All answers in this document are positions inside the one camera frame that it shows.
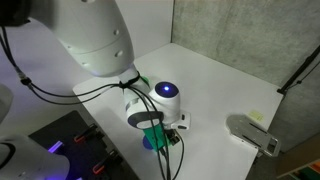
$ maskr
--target white tabletop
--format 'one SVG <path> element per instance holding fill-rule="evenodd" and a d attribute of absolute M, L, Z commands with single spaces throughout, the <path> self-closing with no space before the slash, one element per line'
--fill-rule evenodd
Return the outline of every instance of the white tabletop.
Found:
<path fill-rule="evenodd" d="M 179 131 L 185 141 L 185 158 L 177 179 L 245 179 L 257 150 L 230 136 L 226 118 L 254 110 L 263 115 L 263 120 L 257 122 L 268 129 L 282 99 L 276 92 L 278 87 L 176 44 L 140 57 L 135 64 L 151 85 L 160 81 L 176 84 L 181 108 L 191 113 L 191 129 Z M 93 78 L 75 86 L 74 92 L 118 81 Z M 156 153 L 143 147 L 143 132 L 126 122 L 122 90 L 112 89 L 84 106 L 140 179 L 161 179 Z M 170 147 L 172 174 L 180 155 L 181 143 Z"/>

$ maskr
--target white surface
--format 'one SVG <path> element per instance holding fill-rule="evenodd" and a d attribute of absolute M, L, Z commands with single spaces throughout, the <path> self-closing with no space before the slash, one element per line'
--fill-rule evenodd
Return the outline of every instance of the white surface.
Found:
<path fill-rule="evenodd" d="M 136 57 L 170 42 L 173 0 L 117 0 L 131 33 Z M 43 25 L 32 22 L 9 28 L 13 55 L 35 84 L 53 93 L 72 94 L 72 88 L 92 76 L 82 70 Z M 14 101 L 0 125 L 0 135 L 29 134 L 79 106 L 56 106 L 37 99 L 22 86 L 0 50 L 0 82 L 8 86 Z"/>
<path fill-rule="evenodd" d="M 191 113 L 191 129 L 180 131 L 185 159 L 177 179 L 245 179 L 257 150 L 231 138 L 226 118 L 257 110 L 264 115 L 261 125 L 268 128 L 282 98 L 277 87 L 175 44 L 138 58 L 136 66 L 153 85 L 161 80 L 176 84 L 181 108 Z M 111 82 L 118 80 L 93 78 L 74 92 Z M 156 153 L 142 146 L 143 132 L 126 123 L 121 90 L 110 90 L 84 105 L 142 180 L 161 179 Z M 172 174 L 180 154 L 180 143 L 170 147 Z"/>

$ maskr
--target white device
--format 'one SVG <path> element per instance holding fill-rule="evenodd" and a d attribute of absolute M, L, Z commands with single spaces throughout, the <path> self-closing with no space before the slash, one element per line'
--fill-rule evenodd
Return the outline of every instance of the white device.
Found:
<path fill-rule="evenodd" d="M 133 64 L 134 53 L 130 35 L 114 0 L 32 0 L 31 2 L 31 17 L 45 24 L 80 66 L 97 77 L 118 76 L 123 84 L 135 79 L 131 86 L 150 96 L 158 111 L 163 114 L 165 129 L 189 129 L 191 116 L 180 110 L 178 88 L 169 82 L 162 82 L 151 90 L 139 77 Z M 123 92 L 128 123 L 138 129 L 152 128 L 142 100 L 129 89 L 124 89 Z M 147 103 L 151 113 L 154 113 L 151 104 Z M 153 122 L 157 125 L 160 120 L 155 117 Z M 0 143 L 5 142 L 8 137 L 0 139 Z M 34 162 L 25 161 L 16 172 L 13 172 L 11 169 L 13 167 L 8 164 L 5 169 L 0 169 L 0 179 L 48 179 L 55 173 L 61 175 L 58 179 L 65 179 L 64 173 L 69 169 L 67 160 L 51 156 L 32 140 L 22 136 L 13 137 L 11 142 L 19 148 L 19 153 L 9 163 L 19 165 L 22 159 L 37 159 L 39 155 L 41 158 Z M 0 146 L 1 157 L 8 153 L 8 147 Z M 45 168 L 43 172 L 46 173 L 46 178 L 43 173 L 35 173 L 35 168 L 40 167 Z M 60 172 L 56 171 L 59 167 L 62 168 Z"/>

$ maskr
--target blue light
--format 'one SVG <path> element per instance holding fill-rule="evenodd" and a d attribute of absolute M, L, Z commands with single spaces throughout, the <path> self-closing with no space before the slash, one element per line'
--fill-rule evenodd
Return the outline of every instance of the blue light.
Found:
<path fill-rule="evenodd" d="M 169 90 L 170 90 L 170 88 L 169 88 L 168 86 L 165 86 L 163 89 L 164 89 L 165 91 L 169 91 Z"/>

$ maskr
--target gray wall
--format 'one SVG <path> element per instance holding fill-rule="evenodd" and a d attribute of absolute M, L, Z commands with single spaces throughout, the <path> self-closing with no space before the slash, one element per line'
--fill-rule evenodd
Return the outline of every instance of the gray wall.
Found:
<path fill-rule="evenodd" d="M 315 0 L 176 0 L 173 42 L 281 86 L 320 44 L 319 18 Z M 284 151 L 320 132 L 319 76 L 291 89 L 275 116 Z"/>

